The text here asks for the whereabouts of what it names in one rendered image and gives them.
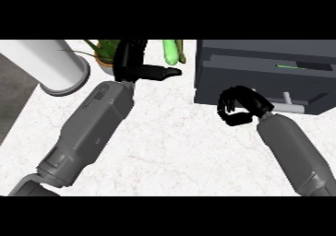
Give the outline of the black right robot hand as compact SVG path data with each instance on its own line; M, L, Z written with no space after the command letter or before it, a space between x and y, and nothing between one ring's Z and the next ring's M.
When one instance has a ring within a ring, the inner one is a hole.
M247 112L231 114L235 104L240 104ZM253 117L260 118L274 110L274 105L250 88L235 86L226 89L219 96L218 115L229 126L249 124Z

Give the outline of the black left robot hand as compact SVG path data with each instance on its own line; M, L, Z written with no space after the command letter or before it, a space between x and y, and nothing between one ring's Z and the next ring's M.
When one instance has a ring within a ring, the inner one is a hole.
M122 40L116 48L114 76L116 81L135 83L138 79L163 81L182 74L182 70L160 65L145 65L144 56L147 40Z

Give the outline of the dark grey drawer cabinet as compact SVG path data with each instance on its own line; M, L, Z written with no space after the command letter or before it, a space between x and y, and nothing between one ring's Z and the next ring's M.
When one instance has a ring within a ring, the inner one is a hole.
M218 104L238 85L268 101L289 91L305 114L336 108L336 40L198 40L194 101Z

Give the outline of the green potted plant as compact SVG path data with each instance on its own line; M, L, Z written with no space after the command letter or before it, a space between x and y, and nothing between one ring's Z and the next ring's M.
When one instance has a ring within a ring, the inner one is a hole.
M98 40L98 43L92 43L89 40L85 40L88 46L92 48L94 53L80 52L92 56L97 59L98 66L105 74L114 74L114 58L116 58L116 49L120 43L120 40Z

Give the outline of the white cylinder with grey rim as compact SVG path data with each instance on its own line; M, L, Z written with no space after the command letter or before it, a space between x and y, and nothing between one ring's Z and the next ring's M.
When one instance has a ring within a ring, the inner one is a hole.
M0 40L0 54L40 82L46 94L73 94L91 76L91 66L65 40Z

